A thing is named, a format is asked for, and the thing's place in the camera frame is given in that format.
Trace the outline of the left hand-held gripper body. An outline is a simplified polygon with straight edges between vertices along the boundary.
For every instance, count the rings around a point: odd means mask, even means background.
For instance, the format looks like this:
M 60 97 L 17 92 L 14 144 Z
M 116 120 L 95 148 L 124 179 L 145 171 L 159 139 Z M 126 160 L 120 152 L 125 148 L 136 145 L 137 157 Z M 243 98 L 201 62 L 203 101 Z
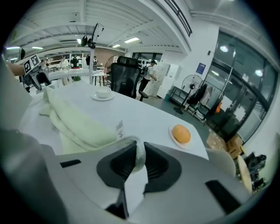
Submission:
M 31 85 L 29 75 L 30 74 L 38 74 L 39 72 L 42 72 L 42 66 L 41 66 L 41 60 L 38 57 L 37 54 L 32 56 L 29 60 L 27 60 L 24 64 L 24 71 L 25 75 L 22 78 L 22 81 L 26 85 Z

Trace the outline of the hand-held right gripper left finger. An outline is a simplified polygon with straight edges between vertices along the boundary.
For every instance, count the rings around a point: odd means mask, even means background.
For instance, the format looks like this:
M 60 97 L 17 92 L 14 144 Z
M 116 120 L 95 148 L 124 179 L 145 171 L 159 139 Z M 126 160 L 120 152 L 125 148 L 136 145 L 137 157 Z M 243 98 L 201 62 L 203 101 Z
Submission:
M 59 156 L 45 145 L 43 158 L 67 218 L 128 219 L 125 182 L 134 168 L 136 152 L 136 141 Z

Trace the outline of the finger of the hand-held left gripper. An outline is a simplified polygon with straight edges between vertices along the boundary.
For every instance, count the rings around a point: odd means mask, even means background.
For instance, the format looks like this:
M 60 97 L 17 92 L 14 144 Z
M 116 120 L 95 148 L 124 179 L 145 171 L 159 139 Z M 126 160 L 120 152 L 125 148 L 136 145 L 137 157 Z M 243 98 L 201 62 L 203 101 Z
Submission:
M 29 79 L 30 79 L 30 82 L 33 84 L 33 86 L 34 86 L 37 90 L 39 90 L 39 91 L 42 90 L 41 84 L 40 84 L 40 82 L 39 82 L 38 79 L 37 79 L 37 74 L 30 74 L 30 75 L 29 75 Z
M 50 85 L 52 82 L 49 80 L 48 76 L 44 72 L 39 72 L 36 75 L 37 81 L 39 84 L 45 84 L 45 85 Z

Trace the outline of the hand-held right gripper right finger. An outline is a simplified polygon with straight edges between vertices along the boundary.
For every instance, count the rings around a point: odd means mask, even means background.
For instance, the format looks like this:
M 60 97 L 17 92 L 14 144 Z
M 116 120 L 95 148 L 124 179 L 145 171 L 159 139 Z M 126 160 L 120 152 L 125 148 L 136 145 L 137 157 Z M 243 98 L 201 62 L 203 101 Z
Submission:
M 135 224 L 232 223 L 228 215 L 250 198 L 247 189 L 210 161 L 144 143 L 148 183 L 130 216 Z

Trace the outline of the light green cloth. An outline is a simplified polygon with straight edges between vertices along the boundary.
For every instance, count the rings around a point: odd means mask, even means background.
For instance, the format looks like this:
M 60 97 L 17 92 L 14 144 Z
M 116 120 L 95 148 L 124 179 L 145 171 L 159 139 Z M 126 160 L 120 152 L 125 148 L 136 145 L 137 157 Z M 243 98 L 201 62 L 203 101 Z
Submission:
M 39 114 L 48 116 L 58 129 L 62 142 L 63 154 L 77 154 L 98 151 L 113 144 L 130 144 L 136 141 L 136 156 L 133 172 L 140 171 L 146 161 L 143 141 L 136 136 L 117 137 L 117 132 L 109 130 L 101 123 L 83 114 L 76 106 L 68 103 L 48 87 L 43 94 L 46 104 Z

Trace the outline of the person's left forearm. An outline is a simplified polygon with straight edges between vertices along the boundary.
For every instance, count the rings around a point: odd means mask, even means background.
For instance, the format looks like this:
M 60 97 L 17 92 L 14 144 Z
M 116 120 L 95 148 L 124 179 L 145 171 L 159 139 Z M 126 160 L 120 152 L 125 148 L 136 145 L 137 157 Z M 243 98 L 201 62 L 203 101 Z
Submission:
M 7 63 L 8 68 L 14 74 L 14 76 L 23 76 L 25 75 L 25 69 L 23 65 Z

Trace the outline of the grey shell chair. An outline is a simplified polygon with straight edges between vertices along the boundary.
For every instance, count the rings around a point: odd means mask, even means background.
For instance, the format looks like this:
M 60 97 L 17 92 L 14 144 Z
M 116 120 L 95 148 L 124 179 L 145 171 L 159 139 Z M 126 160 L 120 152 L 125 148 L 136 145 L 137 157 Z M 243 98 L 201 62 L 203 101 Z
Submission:
M 236 176 L 236 166 L 231 156 L 224 150 L 206 148 L 209 161 L 231 177 Z

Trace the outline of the white metal shelving rack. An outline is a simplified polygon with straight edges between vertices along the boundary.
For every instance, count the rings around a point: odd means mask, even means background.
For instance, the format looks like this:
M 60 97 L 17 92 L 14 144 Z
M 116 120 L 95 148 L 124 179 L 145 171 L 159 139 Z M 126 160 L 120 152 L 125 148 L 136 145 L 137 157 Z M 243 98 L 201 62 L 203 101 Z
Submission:
M 101 23 L 97 23 L 94 27 L 94 30 L 92 32 L 92 35 L 91 35 L 91 38 L 93 40 L 93 42 L 96 42 L 97 43 L 97 39 L 98 37 L 101 35 L 101 33 L 104 31 L 104 26 L 101 24 Z M 51 73 L 49 74 L 49 79 L 52 81 L 52 80 L 58 80 L 58 79 L 62 79 L 64 77 L 68 77 L 71 81 L 72 81 L 72 78 L 71 77 L 74 77 L 74 76 L 89 76 L 89 79 L 90 79 L 90 83 L 92 84 L 93 83 L 93 75 L 94 75 L 94 72 L 93 71 L 93 58 L 95 56 L 95 49 L 90 49 L 90 64 L 89 64 L 89 70 L 87 69 L 71 69 L 71 70 L 68 70 L 68 71 L 57 71 L 57 72 L 54 72 L 54 73 Z

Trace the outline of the round wooden table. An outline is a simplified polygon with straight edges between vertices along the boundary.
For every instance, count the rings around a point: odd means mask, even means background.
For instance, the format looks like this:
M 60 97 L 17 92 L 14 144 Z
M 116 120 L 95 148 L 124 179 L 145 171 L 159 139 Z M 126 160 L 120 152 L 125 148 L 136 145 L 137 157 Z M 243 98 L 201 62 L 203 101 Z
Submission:
M 241 176 L 241 181 L 243 183 L 243 185 L 245 186 L 245 188 L 247 189 L 247 191 L 252 194 L 252 180 L 251 180 L 251 176 L 249 173 L 249 169 L 244 161 L 244 159 L 242 158 L 241 155 L 237 156 L 237 163 L 239 166 L 239 171 L 240 171 L 240 176 Z

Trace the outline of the stack of cardboard boxes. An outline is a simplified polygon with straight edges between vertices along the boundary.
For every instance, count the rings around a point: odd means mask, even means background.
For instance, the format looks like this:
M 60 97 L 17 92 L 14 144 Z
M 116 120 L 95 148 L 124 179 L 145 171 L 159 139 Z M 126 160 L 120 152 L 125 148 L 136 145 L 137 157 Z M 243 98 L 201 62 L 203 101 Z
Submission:
M 244 153 L 242 147 L 243 140 L 238 134 L 235 134 L 229 141 L 225 142 L 213 130 L 209 129 L 209 136 L 206 140 L 206 143 L 210 149 L 226 151 L 233 159 L 236 159 L 237 156 Z

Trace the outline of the black standing fan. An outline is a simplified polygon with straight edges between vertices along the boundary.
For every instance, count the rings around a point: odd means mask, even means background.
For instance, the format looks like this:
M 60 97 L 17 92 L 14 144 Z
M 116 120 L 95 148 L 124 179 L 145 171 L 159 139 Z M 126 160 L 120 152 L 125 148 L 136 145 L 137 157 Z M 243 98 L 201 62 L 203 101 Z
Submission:
M 105 64 L 104 73 L 106 86 L 109 86 L 111 84 L 112 64 L 117 62 L 118 57 L 118 55 L 111 56 Z
M 174 107 L 174 111 L 178 114 L 183 114 L 183 107 L 186 105 L 187 100 L 190 98 L 191 94 L 194 94 L 199 87 L 201 86 L 202 79 L 199 75 L 193 74 L 188 75 L 182 82 L 182 92 L 185 93 L 185 97 L 183 99 L 183 102 L 181 105 L 177 108 Z

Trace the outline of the black mesh office chair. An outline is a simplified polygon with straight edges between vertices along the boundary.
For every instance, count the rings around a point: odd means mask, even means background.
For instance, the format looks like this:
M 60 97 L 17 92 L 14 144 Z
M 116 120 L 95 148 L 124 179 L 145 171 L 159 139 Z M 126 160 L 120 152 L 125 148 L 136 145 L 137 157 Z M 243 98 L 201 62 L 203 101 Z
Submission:
M 110 88 L 112 91 L 136 99 L 137 83 L 140 79 L 141 69 L 134 58 L 119 56 L 116 63 L 111 64 Z

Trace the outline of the black clothes rack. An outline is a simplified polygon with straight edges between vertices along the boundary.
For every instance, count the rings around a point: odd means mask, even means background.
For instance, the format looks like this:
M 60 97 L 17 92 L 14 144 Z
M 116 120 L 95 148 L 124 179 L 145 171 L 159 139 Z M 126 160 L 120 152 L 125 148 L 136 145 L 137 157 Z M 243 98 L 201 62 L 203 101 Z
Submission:
M 189 112 L 205 125 L 215 114 L 220 112 L 221 93 L 222 91 L 219 88 L 206 82 L 195 94 L 188 98 L 184 111 Z

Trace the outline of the black metal bench rack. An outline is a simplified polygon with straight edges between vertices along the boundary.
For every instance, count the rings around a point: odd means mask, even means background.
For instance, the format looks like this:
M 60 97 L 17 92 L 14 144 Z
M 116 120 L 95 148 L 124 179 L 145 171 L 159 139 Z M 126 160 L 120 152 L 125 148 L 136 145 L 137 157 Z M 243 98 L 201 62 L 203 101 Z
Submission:
M 184 102 L 184 99 L 186 98 L 186 96 L 187 96 L 187 93 L 176 86 L 174 86 L 171 89 L 170 100 L 177 104 L 182 104 Z

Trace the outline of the white locker cabinet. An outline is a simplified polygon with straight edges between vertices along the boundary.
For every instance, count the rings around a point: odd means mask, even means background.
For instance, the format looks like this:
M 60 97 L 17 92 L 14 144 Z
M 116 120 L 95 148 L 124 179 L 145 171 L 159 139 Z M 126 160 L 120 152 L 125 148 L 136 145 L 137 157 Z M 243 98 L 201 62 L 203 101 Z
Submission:
M 153 75 L 157 80 L 151 79 L 144 89 L 149 97 L 160 97 L 165 99 L 178 79 L 182 67 L 177 64 L 158 63 L 154 66 Z

